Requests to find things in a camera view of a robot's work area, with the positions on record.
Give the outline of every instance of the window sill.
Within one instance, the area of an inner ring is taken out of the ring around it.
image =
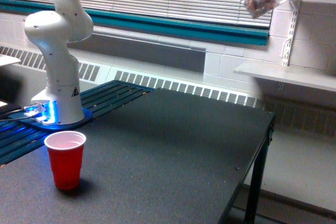
[[[31,14],[41,10],[54,10],[54,6],[29,1],[0,0],[0,10]],[[263,29],[172,20],[94,9],[86,9],[86,12],[97,25],[136,29],[146,33],[162,33],[167,36],[186,36],[195,40],[207,39],[265,46],[269,37],[269,31]]]

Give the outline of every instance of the radiator vent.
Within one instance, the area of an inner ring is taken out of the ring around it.
[[[46,63],[43,55],[34,52],[23,51],[14,48],[0,47],[0,54],[12,56],[21,60],[18,65],[27,68],[38,69],[46,71]],[[86,62],[79,62],[79,79],[95,82],[100,71],[100,66],[89,64]]]
[[[277,124],[328,136],[336,136],[335,111],[275,98],[266,98],[265,110],[275,112]]]
[[[115,69],[114,80],[140,84],[154,89],[169,89],[189,93],[200,97],[230,102],[251,108],[265,109],[276,114],[276,124],[290,128],[336,136],[336,112],[311,106],[302,106],[286,100],[274,98],[259,99],[246,93],[226,89],[217,89],[193,82],[177,81],[162,76]]]
[[[144,75],[140,72],[121,71],[116,69],[114,80],[125,81],[132,84],[142,85],[154,89],[168,89],[177,92],[189,93],[200,97],[231,102],[240,105],[250,106],[252,108],[262,108],[262,100],[250,97],[248,94],[234,92],[225,89],[216,89],[206,85],[197,85],[187,81],[177,81],[175,79]]]

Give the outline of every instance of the red plastic cup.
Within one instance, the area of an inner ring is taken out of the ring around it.
[[[85,141],[85,135],[76,131],[53,133],[44,140],[58,189],[70,190],[79,185]]]

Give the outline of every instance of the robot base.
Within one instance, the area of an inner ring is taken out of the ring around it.
[[[81,121],[79,121],[77,123],[71,123],[71,124],[43,125],[43,124],[35,121],[32,118],[22,119],[22,120],[18,120],[18,121],[22,122],[24,124],[27,124],[31,127],[38,128],[38,129],[41,129],[41,130],[51,131],[51,132],[74,130],[74,129],[92,121],[93,117],[92,117],[92,112],[90,110],[83,108],[83,113],[84,113],[84,119],[82,119]],[[11,119],[16,119],[16,118],[22,118],[24,116],[25,116],[24,113],[20,112],[20,113],[10,115],[9,117]]]

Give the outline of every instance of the robotic arm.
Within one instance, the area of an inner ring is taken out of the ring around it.
[[[32,98],[45,105],[44,125],[73,124],[84,118],[81,106],[78,60],[69,53],[67,43],[91,36],[93,22],[79,0],[52,0],[55,11],[29,15],[25,32],[42,52],[47,70],[46,88]]]

